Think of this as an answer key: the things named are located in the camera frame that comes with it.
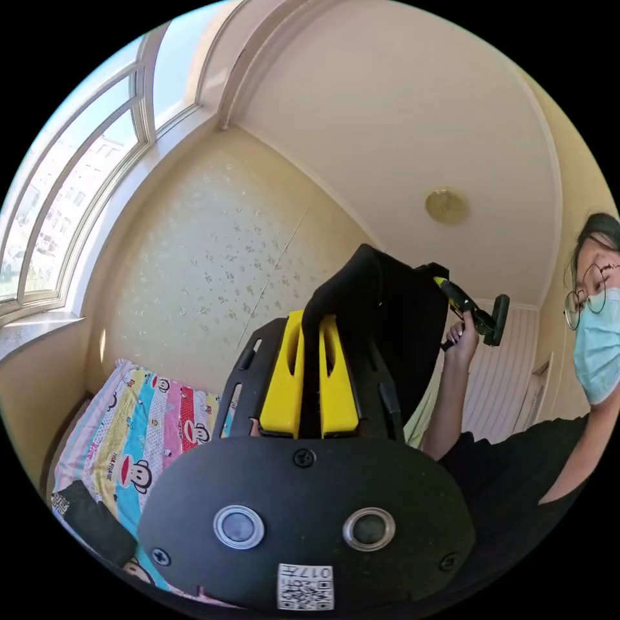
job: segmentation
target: camera lens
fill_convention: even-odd
[[[357,551],[383,549],[394,538],[396,524],[382,508],[362,508],[345,522],[342,535],[345,542]]]
[[[232,549],[255,547],[265,535],[261,518],[246,506],[226,506],[213,519],[213,531],[221,543]]]

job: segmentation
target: window frame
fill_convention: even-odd
[[[15,298],[0,299],[0,327],[10,322],[18,320],[28,315],[38,312],[62,308],[67,302],[67,294],[74,276],[76,266],[79,261],[80,254],[88,240],[88,236],[92,231],[97,218],[104,209],[110,195],[114,189],[127,175],[127,173],[139,162],[144,153],[149,150],[159,138],[161,138],[168,130],[185,118],[202,108],[200,101],[203,81],[205,78],[206,66],[212,56],[213,50],[219,42],[224,31],[231,20],[239,13],[240,9],[246,5],[248,0],[240,0],[240,2],[228,13],[226,18],[220,23],[205,57],[201,61],[200,73],[198,79],[192,84],[194,89],[194,99],[192,103],[180,110],[176,115],[171,117],[159,129],[155,127],[154,105],[153,105],[153,82],[155,73],[155,63],[160,51],[161,42],[172,20],[162,24],[158,28],[147,32],[141,38],[136,58],[127,66],[118,70],[113,76],[110,76],[96,91],[80,104],[80,106],[71,114],[71,116],[60,126],[54,135],[45,143],[36,160],[28,164],[27,169],[18,170],[11,182],[8,192],[4,200],[4,206],[8,207],[9,215],[6,220],[6,227],[0,234],[0,258],[5,256],[8,236],[15,221],[17,211],[24,198],[34,175],[36,174],[41,162],[50,152],[58,138],[69,127],[69,125],[95,100],[97,100],[104,92],[113,87],[122,79],[130,79],[130,92],[128,100],[113,113],[111,113],[104,121],[102,121],[89,136],[82,142],[74,155],[69,159],[63,167],[60,175],[56,178],[53,186],[48,194],[43,197],[39,195],[39,199],[43,198],[41,206],[38,209],[34,226],[28,237],[25,247],[25,257],[23,266],[19,275],[17,285],[17,294]],[[125,157],[114,167],[112,172],[104,179],[99,189],[91,199],[90,203],[78,222],[75,232],[73,233],[65,255],[63,263],[59,270],[57,284],[55,289],[45,291],[26,292],[26,279],[28,270],[31,265],[32,256],[35,249],[39,233],[45,218],[65,180],[73,171],[75,164],[80,157],[86,153],[88,148],[101,136],[114,121],[127,111],[130,111],[137,142],[131,148]]]

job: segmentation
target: round ceiling lamp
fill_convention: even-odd
[[[460,224],[469,214],[464,196],[453,189],[437,189],[426,196],[428,214],[441,224]]]

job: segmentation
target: black fabric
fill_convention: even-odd
[[[586,415],[542,422],[498,444],[474,441],[471,433],[464,433],[441,459],[465,496],[477,538],[443,598],[473,594],[493,581],[562,519],[584,484],[554,502],[538,502],[562,471],[587,420]]]
[[[304,399],[318,393],[318,327],[323,317],[371,335],[396,385],[403,424],[431,380],[448,316],[448,300],[433,281],[448,278],[441,265],[417,268],[362,244],[346,265],[321,285],[304,309]],[[304,407],[315,406],[305,400]]]
[[[52,505],[71,529],[108,562],[124,566],[136,553],[135,538],[103,502],[92,498],[81,480],[53,493]]]

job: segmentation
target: qr code label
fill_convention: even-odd
[[[278,609],[310,612],[333,608],[331,566],[278,565]]]

